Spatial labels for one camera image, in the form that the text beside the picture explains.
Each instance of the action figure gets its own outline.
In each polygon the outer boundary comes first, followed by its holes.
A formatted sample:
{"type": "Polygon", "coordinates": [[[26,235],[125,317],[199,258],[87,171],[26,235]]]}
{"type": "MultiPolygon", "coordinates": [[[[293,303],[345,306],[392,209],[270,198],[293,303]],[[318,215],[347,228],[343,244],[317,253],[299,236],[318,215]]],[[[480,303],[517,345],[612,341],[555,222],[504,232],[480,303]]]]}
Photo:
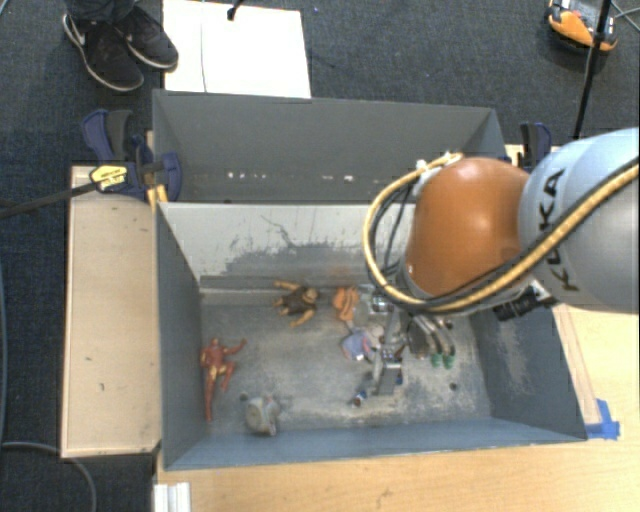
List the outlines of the action figure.
{"type": "Polygon", "coordinates": [[[384,341],[384,328],[381,325],[372,325],[365,329],[354,329],[347,336],[340,347],[344,357],[351,361],[373,361],[374,352],[380,348],[384,341]]]}
{"type": "Polygon", "coordinates": [[[355,286],[340,287],[333,296],[331,305],[336,310],[338,320],[346,322],[349,328],[353,327],[353,312],[360,301],[360,294],[355,286]]]}
{"type": "Polygon", "coordinates": [[[224,380],[220,384],[222,391],[227,390],[229,379],[236,368],[233,361],[225,361],[225,356],[237,354],[247,344],[247,340],[243,339],[239,345],[235,347],[225,347],[220,345],[218,338],[211,338],[211,343],[200,352],[200,366],[207,369],[207,380],[204,391],[204,410],[207,421],[211,422],[211,401],[213,393],[216,389],[216,378],[218,375],[224,375],[224,380]]]}
{"type": "Polygon", "coordinates": [[[280,308],[278,314],[280,316],[302,315],[289,323],[291,327],[302,325],[315,315],[318,290],[289,281],[274,281],[273,286],[291,291],[290,294],[283,295],[273,303],[274,307],[280,308]]]}
{"type": "Polygon", "coordinates": [[[273,396],[264,395],[249,401],[245,410],[247,426],[256,434],[275,436],[278,432],[276,419],[280,414],[280,405],[273,396]]]}

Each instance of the bin floor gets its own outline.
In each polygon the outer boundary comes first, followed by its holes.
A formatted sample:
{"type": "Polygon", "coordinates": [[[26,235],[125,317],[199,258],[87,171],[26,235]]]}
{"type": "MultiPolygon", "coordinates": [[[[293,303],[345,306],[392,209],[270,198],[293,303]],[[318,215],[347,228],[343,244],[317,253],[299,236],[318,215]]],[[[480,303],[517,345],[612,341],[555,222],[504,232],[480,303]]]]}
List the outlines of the bin floor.
{"type": "Polygon", "coordinates": [[[340,342],[349,330],[329,304],[314,318],[290,328],[267,306],[220,306],[202,300],[202,336],[232,346],[248,344],[228,359],[236,371],[226,393],[219,385],[213,399],[211,433],[248,433],[243,397],[271,394],[280,403],[278,428],[310,430],[375,427],[490,416],[475,338],[466,320],[454,325],[456,361],[451,370],[434,368],[405,350],[403,384],[390,396],[369,396],[359,408],[351,399],[370,379],[373,365],[347,360],[340,342]]]}

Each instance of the yellow cable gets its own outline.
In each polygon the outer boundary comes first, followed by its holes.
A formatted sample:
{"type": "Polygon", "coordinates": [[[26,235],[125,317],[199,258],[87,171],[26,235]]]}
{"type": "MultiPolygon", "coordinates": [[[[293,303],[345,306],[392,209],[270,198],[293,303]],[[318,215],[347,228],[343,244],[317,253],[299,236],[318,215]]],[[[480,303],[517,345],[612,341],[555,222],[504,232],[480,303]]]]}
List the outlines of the yellow cable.
{"type": "Polygon", "coordinates": [[[470,293],[469,295],[457,299],[453,302],[442,304],[440,306],[426,307],[424,300],[416,299],[415,297],[406,295],[400,290],[391,285],[386,278],[380,272],[373,258],[371,247],[369,246],[369,227],[371,219],[373,218],[379,205],[399,186],[404,185],[407,181],[414,179],[426,170],[432,169],[438,165],[437,161],[431,162],[427,165],[427,168],[417,169],[416,171],[407,175],[409,179],[397,180],[388,187],[386,187],[373,201],[367,216],[365,218],[364,233],[363,233],[363,247],[365,253],[365,261],[367,266],[371,270],[372,275],[375,277],[377,283],[385,289],[385,291],[393,298],[405,302],[407,304],[416,306],[425,306],[425,311],[432,313],[446,313],[451,310],[458,310],[474,303],[480,302],[486,299],[490,295],[501,291],[502,288],[506,288],[509,284],[516,279],[529,272],[535,265],[537,265],[542,258],[558,245],[564,238],[566,238],[571,231],[573,231],[587,216],[589,216],[600,204],[602,204],[607,198],[616,193],[618,190],[627,186],[631,181],[638,177],[638,165],[630,167],[613,180],[607,182],[605,185],[596,190],[590,197],[580,204],[576,210],[569,215],[563,222],[561,222],[551,233],[549,233],[538,245],[528,254],[522,261],[515,264],[507,273],[499,277],[495,281],[487,284],[480,290],[470,293]]]}

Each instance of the metal stand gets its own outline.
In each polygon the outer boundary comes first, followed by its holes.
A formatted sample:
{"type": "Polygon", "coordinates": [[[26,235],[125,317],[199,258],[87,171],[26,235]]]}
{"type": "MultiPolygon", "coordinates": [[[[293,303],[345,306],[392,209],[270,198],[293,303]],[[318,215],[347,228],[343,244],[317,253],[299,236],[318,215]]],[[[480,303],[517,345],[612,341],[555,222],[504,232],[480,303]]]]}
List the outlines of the metal stand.
{"type": "Polygon", "coordinates": [[[611,0],[602,0],[602,6],[600,7],[600,17],[598,18],[598,25],[596,31],[593,34],[593,46],[589,50],[587,57],[587,66],[584,75],[584,86],[582,87],[582,99],[580,100],[580,108],[578,109],[578,118],[576,119],[576,125],[573,130],[573,138],[579,139],[582,136],[582,123],[584,122],[584,114],[587,109],[587,102],[589,101],[589,94],[591,92],[591,83],[593,82],[593,74],[595,71],[596,63],[600,53],[600,44],[604,40],[604,30],[606,28],[607,19],[609,17],[609,8],[611,7],[611,0]]]}

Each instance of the white paper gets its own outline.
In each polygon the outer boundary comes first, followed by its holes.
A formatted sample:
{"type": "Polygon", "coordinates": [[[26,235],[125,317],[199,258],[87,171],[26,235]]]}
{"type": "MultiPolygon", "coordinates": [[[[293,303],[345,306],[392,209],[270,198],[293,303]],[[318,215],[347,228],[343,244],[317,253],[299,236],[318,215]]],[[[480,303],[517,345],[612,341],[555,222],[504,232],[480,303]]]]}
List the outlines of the white paper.
{"type": "Polygon", "coordinates": [[[298,11],[165,0],[164,28],[178,48],[178,67],[165,74],[171,91],[310,98],[298,11]]]}

